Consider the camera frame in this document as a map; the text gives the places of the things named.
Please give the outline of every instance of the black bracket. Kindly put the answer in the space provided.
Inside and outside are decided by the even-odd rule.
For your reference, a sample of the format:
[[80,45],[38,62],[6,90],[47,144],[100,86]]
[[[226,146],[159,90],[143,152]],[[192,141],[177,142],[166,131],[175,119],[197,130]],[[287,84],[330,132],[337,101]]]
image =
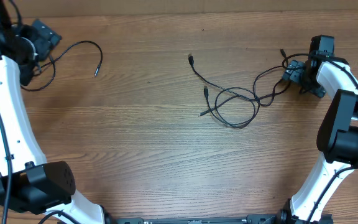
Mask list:
[[[12,175],[9,208],[15,212],[41,214],[46,209],[71,202],[75,193],[73,173],[66,162],[51,162]],[[0,205],[4,205],[7,176],[0,178]]]
[[358,127],[351,126],[352,118],[358,119],[358,95],[338,90],[317,135],[317,148],[327,162],[358,166]]
[[288,65],[288,70],[284,71],[282,78],[284,80],[291,80],[292,82],[298,84],[302,87],[300,93],[306,93],[307,91],[314,94],[318,98],[324,97],[326,91],[322,86],[315,87],[310,84],[310,82],[303,82],[303,75],[305,73],[305,63],[292,60],[291,63]]
[[13,26],[0,0],[0,60],[4,55],[18,64],[21,85],[30,83],[34,68],[40,61],[47,59],[61,39],[60,35],[38,19],[31,26]]
[[[306,221],[300,220],[296,215],[292,215],[290,200],[291,199],[288,199],[283,209],[277,212],[274,221],[270,222],[270,220],[267,220],[269,222],[265,222],[264,224],[307,224]],[[314,221],[311,224],[334,224],[333,216],[322,215],[318,222]]]

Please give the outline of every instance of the black wire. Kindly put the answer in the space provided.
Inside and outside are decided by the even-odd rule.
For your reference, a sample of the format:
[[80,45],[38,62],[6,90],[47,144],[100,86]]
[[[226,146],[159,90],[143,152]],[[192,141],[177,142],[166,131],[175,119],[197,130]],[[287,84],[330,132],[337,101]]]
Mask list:
[[22,15],[20,14],[19,8],[16,6],[16,3],[13,0],[9,0],[9,2],[12,4],[13,8],[16,11],[16,16],[17,16],[17,28],[20,30],[20,28],[23,25],[22,22]]
[[41,219],[41,221],[38,222],[38,224],[43,224],[45,221],[47,221],[53,215],[63,216],[74,224],[80,224],[73,217],[69,216],[67,213],[64,213],[63,211],[53,211],[53,212],[49,213],[48,215],[43,217],[43,219]]
[[[47,84],[45,84],[44,86],[42,86],[42,87],[40,87],[40,88],[36,88],[36,89],[28,89],[28,88],[26,88],[26,87],[24,87],[24,86],[22,86],[22,85],[21,85],[21,88],[22,88],[23,90],[25,90],[25,91],[40,91],[40,90],[43,90],[44,88],[48,87],[49,84],[51,84],[52,81],[53,81],[53,80],[55,79],[55,77],[56,77],[56,65],[55,65],[55,63],[56,63],[58,60],[60,60],[61,57],[62,57],[65,53],[67,53],[72,47],[74,47],[74,46],[76,46],[76,45],[78,45],[78,44],[82,44],[82,43],[93,44],[93,45],[95,45],[95,46],[99,49],[99,51],[100,51],[100,61],[99,61],[98,66],[96,67],[96,71],[95,71],[95,73],[94,73],[94,75],[97,76],[98,73],[99,73],[100,66],[102,66],[102,62],[103,62],[103,52],[102,52],[102,49],[101,49],[101,47],[100,47],[97,43],[95,43],[95,42],[93,42],[93,41],[90,41],[90,40],[82,40],[82,41],[79,41],[79,42],[74,43],[74,44],[72,44],[71,46],[69,46],[69,47],[68,47],[62,54],[60,54],[59,57],[57,57],[56,59],[53,59],[52,56],[49,55],[49,60],[50,60],[50,62],[48,62],[48,63],[46,63],[46,64],[44,64],[44,65],[42,65],[42,66],[40,67],[40,68],[44,68],[44,67],[49,66],[49,65],[52,65],[52,66],[53,66],[53,75],[52,75],[52,78],[49,80],[49,82],[48,82]],[[44,71],[46,71],[46,69],[42,70],[39,74],[36,74],[36,75],[34,75],[34,76],[39,76],[39,75],[41,75],[41,73],[43,73]]]
[[23,87],[23,86],[21,85],[20,87],[21,87],[23,90],[25,90],[25,91],[40,91],[40,90],[43,90],[44,88],[48,87],[49,84],[52,83],[52,81],[53,81],[53,80],[55,79],[55,77],[56,77],[56,65],[55,65],[55,61],[53,60],[53,58],[52,58],[51,55],[49,55],[49,60],[50,60],[49,63],[51,63],[52,66],[53,66],[53,75],[52,75],[52,78],[49,80],[49,82],[48,82],[47,84],[45,84],[44,86],[41,86],[40,88],[36,88],[36,89],[28,89],[28,88]]
[[7,185],[6,185],[6,195],[4,201],[4,210],[2,213],[2,224],[7,222],[7,212],[9,209],[9,201],[11,199],[11,190],[12,190],[12,157],[11,152],[9,151],[9,145],[7,143],[7,137],[5,132],[4,123],[0,114],[0,131],[2,135],[2,142],[4,143],[4,149],[7,160]]
[[[283,50],[283,49],[280,49],[280,51],[281,51],[282,55],[283,55],[284,57],[286,57],[284,50]],[[257,75],[256,78],[255,78],[255,80],[254,80],[254,83],[253,83],[253,86],[252,86],[252,91],[251,91],[251,90],[249,90],[249,89],[241,88],[241,87],[223,88],[223,87],[221,87],[221,86],[215,85],[214,83],[211,83],[211,82],[207,81],[204,77],[202,77],[202,76],[195,70],[195,68],[194,68],[194,58],[193,58],[193,56],[192,56],[191,54],[189,55],[189,63],[190,63],[191,68],[193,69],[194,73],[195,73],[197,76],[199,76],[204,82],[206,82],[206,83],[209,84],[209,85],[215,86],[216,88],[222,89],[222,91],[219,92],[218,95],[215,97],[214,108],[211,108],[211,106],[209,105],[208,94],[206,95],[206,94],[205,94],[205,91],[204,91],[204,96],[205,96],[205,99],[206,99],[206,102],[207,102],[208,110],[206,110],[206,111],[200,113],[199,116],[203,116],[203,115],[205,115],[205,114],[207,114],[207,113],[211,113],[211,114],[214,116],[214,118],[216,118],[218,121],[220,121],[220,122],[222,122],[223,124],[228,125],[228,126],[230,126],[230,127],[232,127],[232,128],[241,129],[241,128],[244,128],[244,127],[248,126],[248,124],[250,124],[250,123],[252,122],[252,120],[257,116],[257,114],[258,114],[258,112],[259,112],[259,109],[260,109],[260,106],[270,106],[270,105],[273,103],[275,96],[284,93],[284,92],[290,87],[290,85],[291,85],[291,82],[288,82],[288,84],[287,84],[287,86],[284,88],[284,90],[282,90],[282,91],[276,93],[276,92],[275,92],[275,89],[276,89],[277,85],[280,84],[280,83],[283,81],[283,79],[280,79],[280,80],[279,80],[278,82],[276,82],[276,84],[274,85],[273,90],[272,90],[272,93],[270,93],[270,94],[268,94],[268,95],[265,95],[265,96],[258,97],[257,94],[256,94],[256,83],[257,83],[257,80],[259,80],[260,78],[262,78],[267,72],[272,71],[272,70],[275,70],[275,69],[277,69],[277,68],[282,68],[282,66],[276,66],[276,67],[270,68],[270,69],[268,69],[268,70],[266,70],[266,71],[260,73],[259,75]],[[236,93],[236,92],[234,92],[234,91],[231,91],[231,90],[245,90],[245,91],[251,93],[253,97],[252,97],[252,98],[249,98],[249,97],[247,97],[247,96],[238,94],[238,93]],[[225,92],[231,93],[231,94],[233,94],[234,96],[232,96],[232,97],[230,97],[230,98],[224,100],[221,104],[218,105],[218,98],[221,96],[222,93],[225,93]],[[253,113],[252,113],[251,118],[249,118],[248,120],[245,120],[245,121],[240,122],[240,123],[230,123],[230,122],[226,121],[226,120],[223,118],[223,116],[220,114],[218,108],[220,108],[221,106],[223,106],[223,105],[224,105],[225,103],[227,103],[228,101],[233,100],[233,99],[235,99],[235,98],[237,98],[237,97],[242,98],[243,100],[246,100],[246,101],[250,102],[250,103],[252,104],[252,107],[254,108],[254,111],[253,111]],[[269,103],[263,104],[263,103],[260,102],[261,100],[266,99],[266,98],[269,98],[269,97],[271,97],[271,100],[270,100]]]

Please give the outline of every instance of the wood grain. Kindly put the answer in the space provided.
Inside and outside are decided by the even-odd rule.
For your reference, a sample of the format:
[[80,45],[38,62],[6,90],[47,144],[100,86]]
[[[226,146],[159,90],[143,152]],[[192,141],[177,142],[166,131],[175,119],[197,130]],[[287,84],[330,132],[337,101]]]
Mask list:
[[[16,0],[24,17],[358,9],[358,0]],[[15,10],[7,4],[10,15]]]
[[[252,88],[258,73],[281,63],[279,48],[288,55],[307,52],[313,36],[333,35],[336,55],[351,63],[358,78],[358,11],[43,21],[63,36],[54,57],[88,39],[102,47],[104,61],[94,78],[98,50],[79,45],[57,63],[57,77],[47,89],[23,92],[35,137],[48,161],[67,161],[78,190],[114,217],[275,213],[316,161],[328,97],[300,96],[293,86],[261,108],[249,127],[225,128],[208,115],[198,117],[206,109],[204,83],[191,71],[189,53],[208,80]],[[40,86],[51,72],[30,86]],[[258,94],[269,93],[282,72],[261,79]],[[210,98],[217,93],[211,88]],[[238,100],[222,112],[239,121],[250,116],[251,107]],[[336,223],[358,223],[358,171],[324,212]],[[14,212],[9,217],[9,223],[40,220]]]

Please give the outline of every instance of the cable plug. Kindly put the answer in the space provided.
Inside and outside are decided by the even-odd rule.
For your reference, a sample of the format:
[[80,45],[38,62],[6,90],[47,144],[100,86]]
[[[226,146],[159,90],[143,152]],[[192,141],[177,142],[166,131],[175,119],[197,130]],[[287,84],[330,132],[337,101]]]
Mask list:
[[208,99],[209,93],[208,93],[208,87],[204,86],[204,96]]
[[102,66],[102,65],[99,64],[98,67],[96,68],[96,71],[95,71],[95,73],[94,73],[94,76],[95,76],[95,77],[98,76],[100,66]]
[[198,116],[204,116],[204,115],[208,114],[209,112],[211,112],[211,111],[210,111],[210,110],[206,110],[206,111],[200,113]]
[[191,54],[189,54],[189,64],[193,67],[194,66],[194,58]]
[[280,49],[280,53],[281,53],[281,55],[282,55],[284,58],[286,58],[286,57],[287,57],[287,55],[286,55],[286,53],[285,53],[284,49]]

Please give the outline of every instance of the white plastic casing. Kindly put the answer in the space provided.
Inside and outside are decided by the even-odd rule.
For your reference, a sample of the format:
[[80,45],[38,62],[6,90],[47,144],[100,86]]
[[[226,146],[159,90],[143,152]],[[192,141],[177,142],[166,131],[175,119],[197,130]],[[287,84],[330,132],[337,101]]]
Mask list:
[[[12,59],[0,60],[0,114],[4,122],[9,150],[14,156],[13,173],[25,169],[26,162],[41,165],[47,162],[42,153],[25,112],[20,89],[19,67]],[[0,173],[7,175],[6,154],[0,130]]]
[[[350,66],[340,62],[336,63],[341,67],[344,67],[350,74],[352,74]],[[337,90],[353,91],[358,95],[358,90],[346,73],[329,62],[323,62],[320,65],[316,80],[326,90],[330,99],[334,98]]]
[[[48,215],[53,211],[63,211],[81,224],[104,224],[104,214],[102,207],[90,202],[77,190],[74,195],[71,196],[71,203],[67,205],[60,204],[49,208],[44,214]],[[66,224],[72,224],[71,221],[63,216],[59,217],[58,215],[54,215],[54,217],[60,219]]]
[[[341,170],[351,165],[342,162],[328,163],[324,157],[324,154],[320,152],[318,160],[312,168],[308,178],[302,185],[301,189],[296,193],[290,201],[292,215],[296,215],[300,220],[307,220],[311,210],[314,207],[314,203],[320,197],[324,188],[327,186],[329,180],[334,176],[337,170]],[[332,183],[331,187],[324,194],[318,208],[313,214],[311,222],[319,221],[321,218],[321,212],[324,206],[327,204],[329,198],[333,195],[339,184],[351,174],[354,170],[345,171],[339,175]]]

